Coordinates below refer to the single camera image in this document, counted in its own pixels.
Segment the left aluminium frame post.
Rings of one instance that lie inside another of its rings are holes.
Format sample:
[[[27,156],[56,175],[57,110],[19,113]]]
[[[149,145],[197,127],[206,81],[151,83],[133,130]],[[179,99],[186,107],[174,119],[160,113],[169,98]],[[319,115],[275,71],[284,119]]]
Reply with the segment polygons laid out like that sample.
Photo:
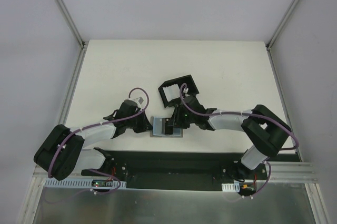
[[[75,40],[77,41],[80,48],[84,48],[86,45],[86,41],[82,38],[82,35],[78,31],[76,24],[64,2],[64,0],[54,0],[59,11],[61,12],[67,26],[69,27],[72,35],[74,36]]]

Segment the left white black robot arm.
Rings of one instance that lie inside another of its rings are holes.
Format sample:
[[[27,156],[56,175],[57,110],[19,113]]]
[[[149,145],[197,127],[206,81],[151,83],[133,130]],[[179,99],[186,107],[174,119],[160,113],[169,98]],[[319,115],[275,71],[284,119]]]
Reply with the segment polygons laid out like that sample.
[[[100,123],[83,128],[70,129],[59,124],[39,147],[34,155],[34,162],[47,171],[49,178],[61,181],[79,165],[79,158],[98,156],[93,170],[99,176],[106,176],[111,171],[111,163],[99,151],[86,151],[83,148],[101,140],[116,138],[127,129],[139,134],[151,131],[153,126],[139,107],[121,107],[104,117]]]

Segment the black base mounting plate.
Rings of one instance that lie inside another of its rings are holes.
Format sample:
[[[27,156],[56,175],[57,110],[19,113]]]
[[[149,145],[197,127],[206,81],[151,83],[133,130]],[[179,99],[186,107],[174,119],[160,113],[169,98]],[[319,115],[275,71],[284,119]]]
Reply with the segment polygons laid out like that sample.
[[[249,171],[238,163],[242,154],[201,152],[105,151],[94,148],[103,159],[94,165],[89,158],[62,158],[56,163],[52,178],[62,181],[74,170],[82,176],[114,176],[128,189],[220,191],[223,184],[266,180],[268,168],[258,164]]]

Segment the right aluminium frame post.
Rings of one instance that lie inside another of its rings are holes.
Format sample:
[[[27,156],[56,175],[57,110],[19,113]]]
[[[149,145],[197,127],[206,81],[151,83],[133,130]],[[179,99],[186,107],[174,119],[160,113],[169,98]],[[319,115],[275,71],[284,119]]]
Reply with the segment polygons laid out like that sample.
[[[273,32],[269,41],[265,44],[267,51],[270,51],[275,42],[277,41],[278,37],[281,35],[282,30],[285,28],[289,20],[291,19],[292,15],[294,14],[297,6],[301,0],[291,0],[288,8],[286,9],[285,13],[283,14],[279,24],[277,25],[275,31]]]

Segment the aluminium frame post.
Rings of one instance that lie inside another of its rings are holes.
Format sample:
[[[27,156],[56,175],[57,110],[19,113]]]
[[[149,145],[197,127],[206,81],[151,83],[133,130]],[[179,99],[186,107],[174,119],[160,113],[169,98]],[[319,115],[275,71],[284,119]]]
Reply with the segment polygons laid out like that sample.
[[[69,27],[72,35],[74,36],[75,40],[77,41],[80,48],[84,48],[86,45],[86,41],[82,38],[82,35],[78,31],[76,24],[64,2],[64,0],[54,0],[59,11],[61,12],[67,26]]]
[[[270,51],[275,42],[277,41],[278,37],[281,35],[282,30],[285,28],[289,20],[291,19],[292,15],[294,14],[297,6],[301,0],[291,0],[288,8],[286,9],[285,13],[283,14],[279,24],[277,25],[275,31],[273,32],[269,41],[265,44],[267,51]]]

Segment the grey leather card holder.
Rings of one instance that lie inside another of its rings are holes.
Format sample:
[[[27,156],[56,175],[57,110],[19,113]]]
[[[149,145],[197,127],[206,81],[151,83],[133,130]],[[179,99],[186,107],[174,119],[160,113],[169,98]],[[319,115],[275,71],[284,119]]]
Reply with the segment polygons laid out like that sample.
[[[156,138],[182,138],[183,137],[183,129],[181,135],[166,135],[165,130],[167,128],[172,128],[172,127],[167,127],[165,125],[167,117],[151,117],[151,124],[153,126],[153,130],[150,132],[151,137],[156,137]]]

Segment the black plastic card box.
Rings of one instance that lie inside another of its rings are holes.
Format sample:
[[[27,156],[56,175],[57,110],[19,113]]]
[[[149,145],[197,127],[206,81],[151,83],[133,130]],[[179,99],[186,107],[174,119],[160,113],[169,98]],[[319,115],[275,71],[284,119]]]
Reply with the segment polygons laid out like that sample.
[[[199,90],[195,84],[192,75],[185,75],[182,77],[166,80],[159,88],[158,92],[162,99],[164,108],[174,107],[178,105],[180,100],[180,87],[187,84],[187,94],[197,95]]]

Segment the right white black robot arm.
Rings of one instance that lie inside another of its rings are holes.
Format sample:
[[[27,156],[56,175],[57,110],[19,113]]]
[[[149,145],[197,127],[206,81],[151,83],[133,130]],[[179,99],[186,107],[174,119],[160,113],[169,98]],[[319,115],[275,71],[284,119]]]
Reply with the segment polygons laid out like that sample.
[[[243,112],[229,112],[216,108],[205,109],[202,105],[181,104],[175,107],[167,123],[180,129],[195,124],[203,130],[246,133],[252,147],[234,165],[237,174],[243,179],[251,178],[260,163],[277,156],[291,133],[291,128],[264,105],[256,105]]]

